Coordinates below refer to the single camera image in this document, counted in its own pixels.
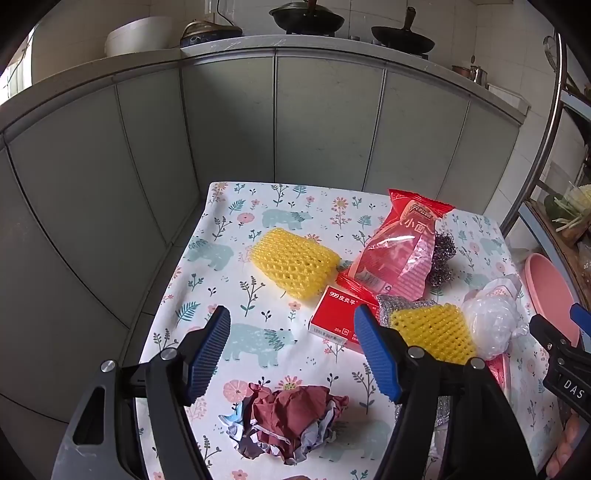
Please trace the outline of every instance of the wok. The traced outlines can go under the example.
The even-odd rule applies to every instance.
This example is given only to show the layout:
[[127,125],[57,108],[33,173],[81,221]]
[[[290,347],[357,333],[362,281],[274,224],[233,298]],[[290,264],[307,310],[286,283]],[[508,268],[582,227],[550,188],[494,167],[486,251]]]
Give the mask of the wok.
[[431,51],[435,42],[410,31],[417,11],[413,7],[407,8],[407,15],[402,28],[372,27],[371,33],[375,39],[388,48],[403,51],[412,55],[420,55]]
[[316,1],[292,2],[274,8],[269,14],[287,34],[334,35],[345,19],[326,7],[316,5]]

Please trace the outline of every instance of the table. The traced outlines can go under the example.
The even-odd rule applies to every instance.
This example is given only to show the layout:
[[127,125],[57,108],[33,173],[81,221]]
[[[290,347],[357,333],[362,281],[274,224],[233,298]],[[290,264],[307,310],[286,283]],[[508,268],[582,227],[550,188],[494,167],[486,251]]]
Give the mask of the table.
[[[279,226],[310,238],[353,260],[390,211],[387,196],[304,185],[213,183],[194,235],[170,281],[148,335],[141,361],[174,346],[190,330],[202,328],[218,304],[232,324],[287,332],[277,351],[278,366],[255,353],[238,361],[220,359],[207,393],[187,409],[201,453],[214,479],[279,480],[306,475],[318,480],[373,478],[394,428],[394,405],[377,388],[365,357],[307,331],[314,305],[285,294],[250,262],[254,243]],[[438,303],[461,305],[470,290],[489,280],[516,273],[497,224],[484,216],[453,210],[437,222],[458,248],[449,262],[454,279],[426,291]],[[535,313],[525,289],[520,313]],[[556,446],[562,431],[555,396],[542,380],[547,353],[528,335],[512,341],[511,405],[537,468]],[[326,385],[334,395],[348,395],[347,422],[341,440],[321,447],[297,466],[262,455],[247,460],[233,449],[218,415],[230,414],[249,382],[271,389]],[[148,474],[162,480],[145,400],[138,400],[138,424]],[[436,478],[439,460],[429,458],[426,479]]]

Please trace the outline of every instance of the red medicine box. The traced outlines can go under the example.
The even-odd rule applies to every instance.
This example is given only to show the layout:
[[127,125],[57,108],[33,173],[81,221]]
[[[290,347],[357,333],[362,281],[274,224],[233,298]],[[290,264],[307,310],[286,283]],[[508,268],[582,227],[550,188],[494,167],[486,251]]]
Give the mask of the red medicine box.
[[366,304],[376,318],[379,317],[379,307],[368,304],[348,292],[337,290],[334,287],[326,287],[310,323],[308,330],[345,348],[363,353],[355,336],[353,315],[355,309]]

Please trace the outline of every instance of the crumpled red paper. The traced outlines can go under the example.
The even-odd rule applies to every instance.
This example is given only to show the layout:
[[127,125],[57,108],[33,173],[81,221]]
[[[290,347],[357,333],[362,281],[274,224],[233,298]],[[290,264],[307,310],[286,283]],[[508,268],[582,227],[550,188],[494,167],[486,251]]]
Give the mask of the crumpled red paper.
[[248,386],[252,395],[242,402],[241,418],[220,419],[230,427],[236,449],[250,459],[267,452],[281,456],[286,465],[305,460],[309,451],[332,436],[331,425],[349,404],[349,397],[333,396],[316,385],[274,392],[259,384]]

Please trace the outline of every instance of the kitchen cabinet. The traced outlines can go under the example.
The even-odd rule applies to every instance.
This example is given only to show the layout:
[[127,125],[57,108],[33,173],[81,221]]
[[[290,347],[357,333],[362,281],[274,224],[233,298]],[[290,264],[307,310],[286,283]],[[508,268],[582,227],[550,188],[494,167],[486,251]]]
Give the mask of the kitchen cabinet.
[[388,70],[363,190],[401,189],[437,197],[467,106],[467,95],[453,92],[441,81]]
[[143,75],[116,88],[139,180],[170,243],[199,198],[178,70]]
[[47,239],[22,196],[6,149],[0,151],[0,205],[1,393],[68,422],[100,363],[119,358],[128,329]]
[[273,181],[273,57],[186,66],[182,78],[202,195],[213,181]]
[[[23,465],[37,480],[51,478],[67,426],[67,423],[43,417],[0,397],[0,429]],[[2,467],[6,474],[6,465]]]
[[492,198],[519,124],[482,102],[470,101],[460,141],[437,200],[461,210],[483,213]]
[[278,56],[275,181],[361,190],[383,69]]
[[68,103],[8,146],[51,241],[96,297],[132,325],[165,242],[129,155],[115,87]]

